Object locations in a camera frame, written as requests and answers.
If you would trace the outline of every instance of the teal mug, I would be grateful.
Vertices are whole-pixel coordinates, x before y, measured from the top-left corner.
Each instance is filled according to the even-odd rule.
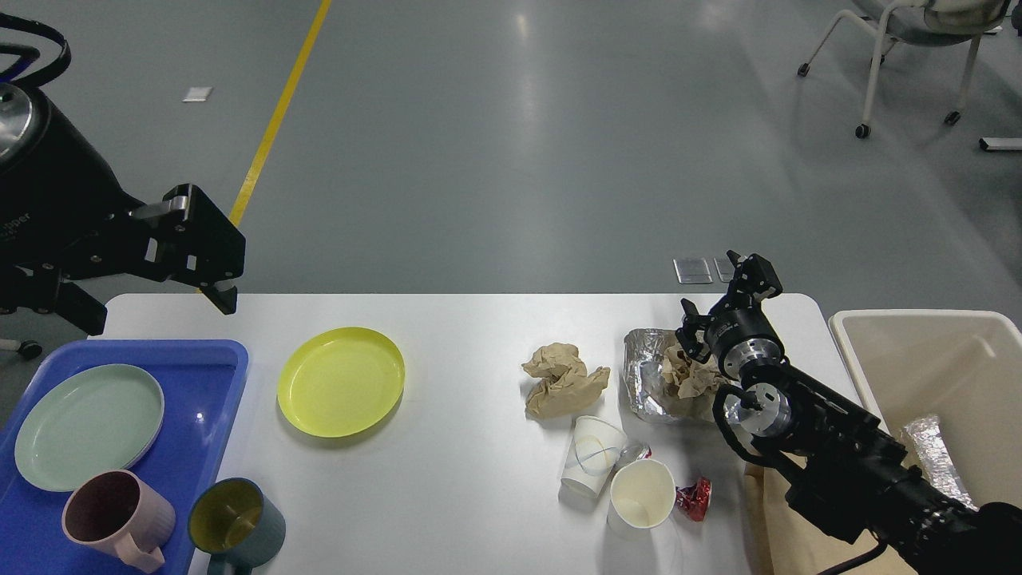
[[[205,490],[192,507],[188,536],[210,554],[208,575],[248,575],[284,544],[284,516],[258,485],[231,478]]]

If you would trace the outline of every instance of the cable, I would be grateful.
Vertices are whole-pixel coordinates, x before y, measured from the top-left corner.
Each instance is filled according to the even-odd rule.
[[[0,54],[17,56],[14,63],[7,66],[7,69],[0,71],[0,83],[10,82],[17,78],[22,71],[29,69],[32,62],[39,59],[39,50],[32,46],[22,46],[20,44],[0,43]]]
[[[734,395],[741,399],[745,397],[745,392],[737,386],[730,384],[723,385],[716,390],[716,396],[713,397],[713,422],[716,424],[716,428],[721,430],[724,440],[728,442],[728,446],[735,453],[738,453],[738,457],[742,460],[755,466],[774,469],[776,466],[766,458],[749,453],[745,449],[745,446],[742,445],[742,442],[738,440],[738,436],[735,435],[734,430],[731,429],[731,425],[728,424],[728,419],[724,415],[724,401],[728,399],[729,395]]]
[[[858,557],[853,557],[844,563],[839,563],[830,569],[821,571],[820,575],[837,575],[838,573],[844,573],[845,571],[849,571],[861,565],[866,565],[867,563],[877,559],[885,550],[887,550],[887,543],[879,541],[877,546],[866,552],[865,554]]]
[[[57,76],[60,76],[71,65],[71,47],[67,46],[67,41],[64,39],[63,35],[56,30],[46,26],[45,23],[27,20],[24,18],[15,17],[10,14],[5,14],[0,12],[0,29],[6,28],[7,30],[16,30],[18,32],[25,32],[32,34],[34,36],[41,36],[47,40],[52,40],[58,46],[60,46],[60,53],[57,57],[53,58],[53,61],[44,65],[43,67],[33,71],[32,74],[20,79],[20,83],[26,86],[40,87],[50,80],[53,80]],[[4,75],[4,81],[7,80],[7,75]]]

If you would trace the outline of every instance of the yellow plate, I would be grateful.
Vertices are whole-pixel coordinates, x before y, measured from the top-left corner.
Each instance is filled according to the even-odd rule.
[[[341,328],[301,345],[284,365],[277,403],[294,427],[344,437],[382,420],[405,389],[405,361],[386,336]]]

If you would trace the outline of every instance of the blue tray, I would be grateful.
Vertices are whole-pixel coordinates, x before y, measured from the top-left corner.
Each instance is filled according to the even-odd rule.
[[[82,341],[57,349],[43,362],[0,435],[0,570],[4,573],[140,573],[68,541],[60,528],[60,514],[71,494],[34,487],[14,465],[14,439],[36,402],[75,374],[107,364],[138,366],[164,388],[162,429],[131,470],[167,497],[177,514],[174,533],[162,546],[167,563],[156,573],[188,572],[194,550],[188,538],[188,513],[217,478],[245,387],[248,352],[229,340]]]

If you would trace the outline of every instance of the red wrapper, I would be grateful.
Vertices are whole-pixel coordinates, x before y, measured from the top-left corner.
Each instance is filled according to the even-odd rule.
[[[700,477],[699,481],[692,487],[679,487],[678,496],[675,498],[675,506],[685,512],[692,521],[702,521],[706,519],[706,510],[709,509],[709,497],[712,485],[705,477]]]

